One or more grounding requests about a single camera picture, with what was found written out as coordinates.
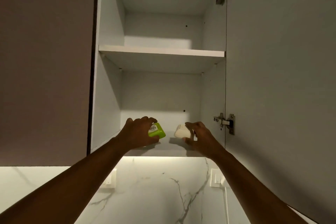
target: green plastic object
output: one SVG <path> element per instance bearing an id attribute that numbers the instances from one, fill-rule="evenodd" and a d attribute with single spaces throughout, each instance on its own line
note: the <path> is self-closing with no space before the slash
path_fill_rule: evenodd
<path id="1" fill-rule="evenodd" d="M 166 133 L 163 131 L 162 127 L 157 122 L 157 123 L 152 124 L 152 126 L 150 127 L 150 129 L 148 131 L 148 135 L 150 137 L 159 136 L 159 138 L 161 139 L 161 138 L 164 138 L 166 136 Z"/>

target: open cabinet door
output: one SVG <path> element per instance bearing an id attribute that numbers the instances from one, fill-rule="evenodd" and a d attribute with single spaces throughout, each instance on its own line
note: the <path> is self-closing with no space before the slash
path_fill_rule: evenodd
<path id="1" fill-rule="evenodd" d="M 336 223 L 336 0 L 226 1 L 226 149 L 285 203 Z"/>

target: person's right arm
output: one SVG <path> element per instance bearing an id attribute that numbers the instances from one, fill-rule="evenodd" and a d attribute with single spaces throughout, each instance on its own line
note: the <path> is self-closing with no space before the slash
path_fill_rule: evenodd
<path id="1" fill-rule="evenodd" d="M 307 224 L 227 152 L 202 122 L 185 125 L 194 130 L 197 141 L 183 138 L 184 141 L 217 164 L 251 224 Z"/>

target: person's left arm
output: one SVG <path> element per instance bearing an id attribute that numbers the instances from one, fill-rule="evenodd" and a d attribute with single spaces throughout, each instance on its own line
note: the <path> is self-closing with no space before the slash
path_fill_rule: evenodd
<path id="1" fill-rule="evenodd" d="M 159 141 L 148 136 L 155 122 L 129 118 L 116 137 L 1 213 L 0 223 L 73 224 L 125 153 Z"/>

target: person's left hand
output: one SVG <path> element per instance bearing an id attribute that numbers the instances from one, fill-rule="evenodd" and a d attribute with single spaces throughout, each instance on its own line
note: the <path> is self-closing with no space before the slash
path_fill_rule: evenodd
<path id="1" fill-rule="evenodd" d="M 157 122 L 156 119 L 148 118 L 147 116 L 135 120 L 128 118 L 115 140 L 122 144 L 122 148 L 126 152 L 157 143 L 159 136 L 150 137 L 148 135 L 151 125 L 155 122 Z"/>

